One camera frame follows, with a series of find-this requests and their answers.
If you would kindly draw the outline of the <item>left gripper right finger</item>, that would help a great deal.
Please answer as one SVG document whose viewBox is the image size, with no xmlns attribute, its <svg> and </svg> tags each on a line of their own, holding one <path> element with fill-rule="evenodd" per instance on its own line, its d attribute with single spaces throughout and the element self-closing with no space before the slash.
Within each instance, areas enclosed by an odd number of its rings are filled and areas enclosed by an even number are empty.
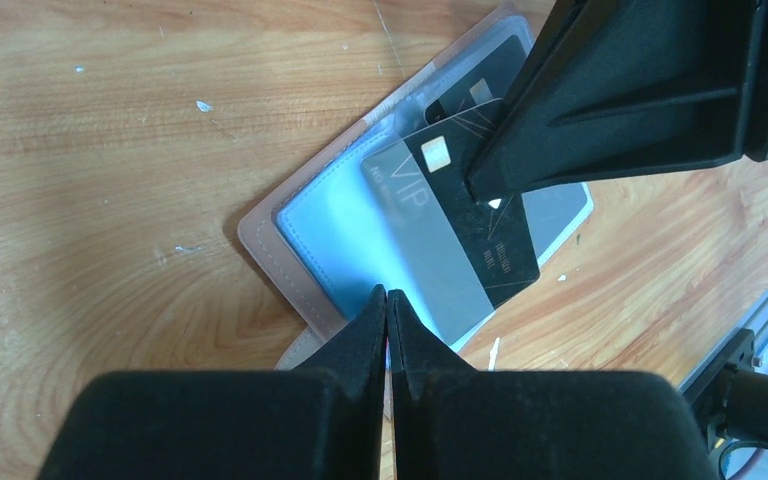
<svg viewBox="0 0 768 480">
<path fill-rule="evenodd" d="M 400 479 L 713 479 L 686 401 L 642 371 L 482 371 L 388 295 Z"/>
</svg>

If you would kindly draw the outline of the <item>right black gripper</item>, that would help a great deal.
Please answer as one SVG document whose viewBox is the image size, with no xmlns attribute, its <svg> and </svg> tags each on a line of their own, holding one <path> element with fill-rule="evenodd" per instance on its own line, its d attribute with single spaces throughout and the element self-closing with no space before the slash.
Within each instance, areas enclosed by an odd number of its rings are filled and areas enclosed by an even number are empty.
<svg viewBox="0 0 768 480">
<path fill-rule="evenodd" d="M 472 163 L 489 201 L 768 160 L 768 1 L 558 1 Z"/>
</svg>

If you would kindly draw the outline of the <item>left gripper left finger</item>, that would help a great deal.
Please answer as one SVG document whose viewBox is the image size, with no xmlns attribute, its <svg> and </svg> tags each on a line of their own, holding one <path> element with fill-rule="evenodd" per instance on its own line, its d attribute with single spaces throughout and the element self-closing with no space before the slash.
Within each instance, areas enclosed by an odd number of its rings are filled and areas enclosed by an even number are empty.
<svg viewBox="0 0 768 480">
<path fill-rule="evenodd" d="M 289 370 L 117 371 L 73 402 L 42 479 L 375 479 L 385 289 Z"/>
</svg>

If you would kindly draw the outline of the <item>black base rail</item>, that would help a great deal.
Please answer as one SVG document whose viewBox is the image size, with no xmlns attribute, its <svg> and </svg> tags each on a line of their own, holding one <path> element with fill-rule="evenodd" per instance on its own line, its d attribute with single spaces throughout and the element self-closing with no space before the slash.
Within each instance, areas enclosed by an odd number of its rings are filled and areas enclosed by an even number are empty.
<svg viewBox="0 0 768 480">
<path fill-rule="evenodd" d="M 768 479 L 768 289 L 682 382 L 718 479 Z"/>
</svg>

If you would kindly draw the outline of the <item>pink card holder wallet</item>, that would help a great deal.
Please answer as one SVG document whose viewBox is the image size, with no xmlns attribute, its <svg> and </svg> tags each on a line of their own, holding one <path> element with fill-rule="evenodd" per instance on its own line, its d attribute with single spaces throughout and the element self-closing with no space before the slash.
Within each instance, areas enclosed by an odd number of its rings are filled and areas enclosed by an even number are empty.
<svg viewBox="0 0 768 480">
<path fill-rule="evenodd" d="M 510 35 L 522 38 L 528 56 L 534 43 L 529 24 L 505 4 L 311 158 L 240 221 L 241 243 L 308 326 L 282 357 L 281 368 L 291 369 L 321 348 L 360 313 L 376 286 L 405 294 L 397 283 L 406 280 L 407 270 L 360 163 L 367 155 L 430 126 L 424 117 L 426 107 L 456 75 L 474 66 L 479 54 Z M 583 183 L 520 196 L 540 270 L 590 216 L 593 201 Z"/>
</svg>

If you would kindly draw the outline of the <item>black VIP credit card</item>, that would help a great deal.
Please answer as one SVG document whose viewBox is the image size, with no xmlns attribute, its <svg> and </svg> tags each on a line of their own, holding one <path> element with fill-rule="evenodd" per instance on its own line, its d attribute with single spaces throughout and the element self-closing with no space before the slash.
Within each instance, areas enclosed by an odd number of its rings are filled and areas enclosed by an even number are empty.
<svg viewBox="0 0 768 480">
<path fill-rule="evenodd" d="M 456 75 L 450 86 L 426 107 L 425 121 L 431 125 L 474 106 L 503 97 L 511 87 L 527 56 L 522 38 L 510 35 L 487 53 L 477 56 L 474 66 Z"/>
</svg>

